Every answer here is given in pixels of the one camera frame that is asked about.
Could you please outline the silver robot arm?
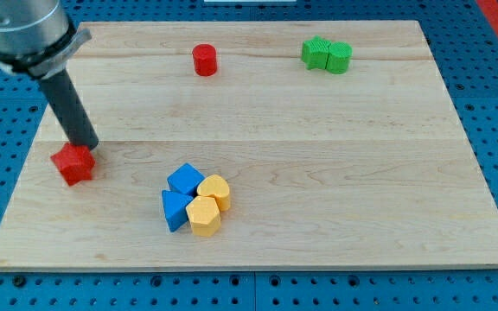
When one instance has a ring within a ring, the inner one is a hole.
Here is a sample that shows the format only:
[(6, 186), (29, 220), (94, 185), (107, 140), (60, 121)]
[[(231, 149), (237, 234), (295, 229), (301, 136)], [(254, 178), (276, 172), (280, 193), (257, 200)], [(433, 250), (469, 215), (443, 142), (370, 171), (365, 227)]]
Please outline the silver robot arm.
[(8, 73), (49, 79), (91, 39), (60, 0), (0, 0), (0, 67)]

